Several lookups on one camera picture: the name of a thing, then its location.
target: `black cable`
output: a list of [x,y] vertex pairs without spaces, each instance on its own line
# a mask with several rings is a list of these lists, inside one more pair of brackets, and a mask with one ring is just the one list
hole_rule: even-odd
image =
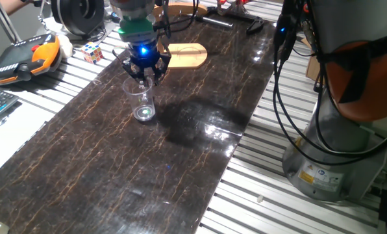
[[[192,5],[193,5],[193,10],[192,10],[192,15],[187,18],[187,19],[180,19],[178,21],[173,21],[171,23],[169,23],[169,26],[170,25],[175,25],[175,24],[178,24],[178,23],[183,23],[183,22],[186,22],[186,21],[189,21],[189,23],[187,25],[185,25],[184,27],[180,28],[180,29],[175,29],[175,30],[170,30],[170,33],[177,33],[177,32],[181,32],[183,30],[186,30],[195,20],[195,17],[196,17],[196,13],[198,11],[198,8],[199,8],[199,0],[192,0]],[[167,25],[157,25],[155,28],[156,29],[161,29],[161,28],[166,28]],[[162,33],[158,33],[158,36],[163,36],[165,35],[166,32],[162,32]]]
[[192,0],[192,4],[193,4],[194,8],[193,8],[191,20],[189,21],[189,23],[185,27],[172,31],[173,33],[181,32],[181,31],[187,29],[194,22],[195,17],[196,17],[196,13],[197,13],[198,7],[199,7],[199,0],[196,0],[196,4],[195,4],[195,0]]
[[114,51],[114,49],[112,50],[112,53],[113,55],[115,56],[115,58],[120,62],[120,64],[123,64],[123,61],[118,57],[117,53]]
[[289,134],[287,133],[287,130],[283,126],[283,123],[282,123],[282,121],[280,119],[280,116],[279,116],[279,111],[277,110],[277,104],[276,104],[276,96],[279,96],[279,94],[280,94],[280,92],[279,92],[279,77],[280,77],[280,72],[282,70],[283,64],[284,64],[284,62],[281,62],[280,66],[279,66],[279,71],[277,71],[277,52],[275,51],[275,62],[274,62],[275,84],[274,84],[274,90],[273,90],[273,107],[274,107],[274,112],[275,112],[276,118],[279,121],[280,128],[282,129],[284,135],[290,141],[292,146],[301,155],[303,155],[304,157],[306,157],[310,161],[312,161],[314,163],[326,165],[326,166],[341,166],[341,165],[346,165],[346,164],[351,164],[351,163],[355,163],[355,162],[361,161],[363,158],[357,158],[357,159],[354,159],[352,161],[346,161],[346,162],[336,162],[336,163],[323,162],[323,161],[316,160],[316,159],[312,158],[311,156],[307,155],[305,152],[303,152],[303,150],[298,145],[296,145],[296,143],[289,136]]
[[325,77],[325,70],[322,69],[323,66],[321,66],[320,69],[320,79],[319,79],[319,93],[318,93],[318,102],[316,105],[315,110],[315,128],[316,128],[316,134],[318,135],[319,141],[322,142],[322,144],[329,150],[333,150],[332,147],[328,145],[326,140],[323,138],[323,135],[321,133],[320,123],[319,123],[319,114],[321,111],[321,101],[322,101],[322,93],[323,93],[323,78]]
[[[277,47],[275,48],[275,73],[277,74],[277,77],[275,76],[275,78],[276,78],[277,80],[278,80],[278,78],[279,78],[280,71],[281,71],[281,69],[280,69],[280,71],[277,71],[277,53],[278,53],[278,50],[279,50],[279,47],[277,46]],[[329,155],[333,155],[333,156],[337,156],[337,157],[356,158],[356,160],[359,161],[359,160],[362,160],[362,159],[364,159],[364,158],[366,158],[366,157],[370,157],[370,156],[374,155],[375,153],[378,153],[379,151],[381,151],[381,150],[383,150],[384,148],[387,147],[387,138],[385,138],[385,140],[383,140],[379,145],[375,146],[375,147],[372,148],[372,149],[363,151],[363,152],[354,152],[354,153],[349,153],[349,152],[335,152],[335,151],[331,151],[331,150],[327,150],[327,149],[325,149],[325,148],[322,148],[322,147],[318,146],[317,144],[313,143],[311,140],[309,140],[309,139],[308,139],[308,138],[307,138],[307,137],[299,130],[299,128],[294,124],[293,120],[292,120],[292,119],[290,118],[290,116],[288,115],[287,110],[284,108],[284,104],[282,103],[282,99],[281,99],[281,97],[280,97],[280,92],[279,92],[279,91],[277,91],[277,97],[278,97],[278,99],[279,99],[279,103],[280,103],[280,105],[281,105],[281,107],[282,107],[282,110],[284,111],[284,114],[285,114],[285,116],[287,117],[288,121],[291,123],[292,127],[293,127],[293,128],[299,133],[299,135],[300,135],[304,140],[306,140],[311,146],[313,146],[313,147],[316,148],[317,150],[322,151],[323,153],[327,153],[327,154],[329,154]]]
[[293,51],[295,51],[295,53],[297,53],[298,55],[302,56],[302,57],[313,57],[313,56],[316,56],[315,53],[311,54],[311,55],[304,55],[304,54],[301,54],[299,52],[297,52],[297,50],[295,50],[295,48],[293,48]]

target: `sticker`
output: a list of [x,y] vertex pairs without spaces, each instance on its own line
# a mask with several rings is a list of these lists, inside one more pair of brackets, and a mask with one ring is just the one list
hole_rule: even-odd
[[330,172],[311,162],[305,162],[299,173],[299,178],[303,181],[319,189],[331,192],[338,190],[342,177],[342,173]]

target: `metal slat table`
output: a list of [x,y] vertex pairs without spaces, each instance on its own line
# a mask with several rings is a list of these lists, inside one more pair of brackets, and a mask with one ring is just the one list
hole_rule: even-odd
[[[213,0],[204,0],[201,4],[216,5]],[[281,7],[279,3],[261,0],[246,5],[250,13],[270,21],[277,20]],[[0,150],[0,156],[5,160],[10,158],[41,124],[27,123],[28,131],[11,128],[27,120],[49,121],[86,85],[96,82],[97,74],[115,59],[112,48],[120,44],[122,41],[115,30],[100,44],[105,59],[97,65],[85,62],[81,52],[75,51],[73,57],[62,61],[56,72],[35,79],[36,88],[20,85],[24,91],[13,94],[19,96],[22,106],[2,127],[8,128],[3,133],[17,131],[19,135],[10,149]],[[310,53],[300,43],[295,49]],[[314,82],[305,77],[307,63],[308,58],[293,52],[284,66],[279,87],[286,108],[300,129],[310,121],[317,99],[312,91]],[[387,233],[386,224],[378,220],[379,197],[367,194],[356,203],[324,203],[307,198],[284,177],[281,159],[288,141],[273,112],[272,91],[273,78],[221,178],[197,233]],[[281,118],[290,135],[296,137],[282,112]],[[380,189],[387,189],[387,184],[380,186]],[[263,202],[257,202],[259,196],[263,196]]]

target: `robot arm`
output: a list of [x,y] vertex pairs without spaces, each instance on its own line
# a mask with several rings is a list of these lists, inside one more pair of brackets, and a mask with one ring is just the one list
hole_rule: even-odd
[[189,11],[192,10],[190,19],[170,23],[168,13],[171,14],[171,12],[176,11],[168,11],[169,1],[156,1],[160,1],[159,5],[162,5],[163,10],[162,19],[159,22],[155,22],[156,18],[151,15],[155,7],[154,0],[111,0],[111,4],[116,14],[122,18],[118,32],[121,40],[129,44],[131,54],[129,58],[123,61],[123,69],[138,82],[143,83],[146,79],[145,69],[151,69],[154,73],[153,81],[158,85],[168,69],[171,58],[166,45],[162,44],[164,53],[161,53],[157,48],[160,36],[158,31],[163,29],[164,34],[169,38],[172,32],[171,24],[189,21],[185,26],[187,28],[195,18],[199,2],[197,0],[193,7],[181,6],[182,12],[186,12],[188,8]]

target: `orange object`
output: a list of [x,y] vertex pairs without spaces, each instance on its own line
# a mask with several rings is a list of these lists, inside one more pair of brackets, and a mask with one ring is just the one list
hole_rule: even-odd
[[38,73],[42,72],[44,70],[48,70],[52,62],[55,60],[56,55],[59,52],[59,39],[56,36],[55,42],[53,43],[47,43],[44,45],[41,45],[32,56],[32,62],[36,62],[39,59],[45,60],[44,65],[42,65],[40,68],[36,68],[35,70],[32,70],[32,73]]
[[[338,51],[352,49],[366,42],[355,42]],[[358,101],[339,103],[353,71],[346,71],[335,62],[326,64],[331,95],[340,113],[359,122],[372,122],[387,117],[387,55],[373,58],[364,93]]]
[[12,82],[16,81],[17,78],[18,77],[15,76],[15,77],[4,79],[4,80],[0,81],[0,85],[12,83]]
[[[59,39],[55,35],[45,35],[42,36],[44,39],[42,39],[42,45],[34,45],[31,50],[33,51],[31,62],[39,61],[40,67],[32,70],[31,73],[33,75],[39,75],[44,72],[48,72],[51,69],[51,66],[59,63],[60,56],[57,57],[57,55],[60,53],[59,51]],[[10,83],[14,83],[18,81],[18,76],[13,76],[9,78],[0,79],[0,85],[6,85]]]

